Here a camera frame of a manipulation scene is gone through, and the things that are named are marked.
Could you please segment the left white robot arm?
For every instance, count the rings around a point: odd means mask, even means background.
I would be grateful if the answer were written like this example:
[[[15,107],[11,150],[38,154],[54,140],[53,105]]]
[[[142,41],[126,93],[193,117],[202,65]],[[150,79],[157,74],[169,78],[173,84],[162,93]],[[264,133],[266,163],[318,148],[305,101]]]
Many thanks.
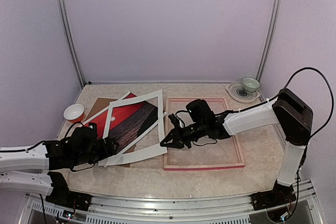
[[[66,206],[73,193],[60,169],[92,168],[99,161],[116,155],[116,139],[98,137],[95,123],[74,123],[60,140],[40,141],[33,146],[1,148],[1,187],[51,196]]]

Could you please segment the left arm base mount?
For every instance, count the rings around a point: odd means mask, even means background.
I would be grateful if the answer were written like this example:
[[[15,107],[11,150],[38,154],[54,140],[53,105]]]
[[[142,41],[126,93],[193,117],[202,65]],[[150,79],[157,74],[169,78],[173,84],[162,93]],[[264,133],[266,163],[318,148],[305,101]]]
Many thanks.
[[[71,191],[61,173],[48,172],[51,179],[52,191],[45,197],[47,202],[71,208],[73,210],[88,211],[92,196],[90,194]]]

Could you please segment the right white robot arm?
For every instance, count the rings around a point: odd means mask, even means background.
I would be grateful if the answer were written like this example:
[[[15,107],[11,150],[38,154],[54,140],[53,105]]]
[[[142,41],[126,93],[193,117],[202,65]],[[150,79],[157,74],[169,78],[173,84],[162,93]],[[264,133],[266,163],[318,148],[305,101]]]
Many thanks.
[[[295,182],[297,171],[311,138],[313,111],[290,89],[283,88],[273,98],[239,111],[214,113],[205,100],[197,99],[186,106],[193,123],[181,126],[175,114],[169,115],[173,124],[161,147],[191,148],[202,137],[224,140],[234,135],[272,125],[284,142],[284,157],[276,179],[278,186],[269,192],[273,205],[281,204],[289,196],[288,187]]]

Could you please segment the pink wooden picture frame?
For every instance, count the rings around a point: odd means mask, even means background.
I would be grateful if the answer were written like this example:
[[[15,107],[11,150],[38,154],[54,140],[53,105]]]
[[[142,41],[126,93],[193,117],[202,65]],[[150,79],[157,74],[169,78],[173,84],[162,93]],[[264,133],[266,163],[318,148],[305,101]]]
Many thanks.
[[[167,98],[165,171],[244,168],[239,138],[220,130],[217,117],[226,98]]]

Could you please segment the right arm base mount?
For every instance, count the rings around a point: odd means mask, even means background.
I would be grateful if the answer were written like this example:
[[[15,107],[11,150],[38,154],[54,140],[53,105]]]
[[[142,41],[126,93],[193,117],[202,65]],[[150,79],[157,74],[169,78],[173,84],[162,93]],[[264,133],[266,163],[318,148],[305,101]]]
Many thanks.
[[[284,186],[276,180],[273,189],[251,195],[254,211],[272,208],[296,201],[293,185]]]

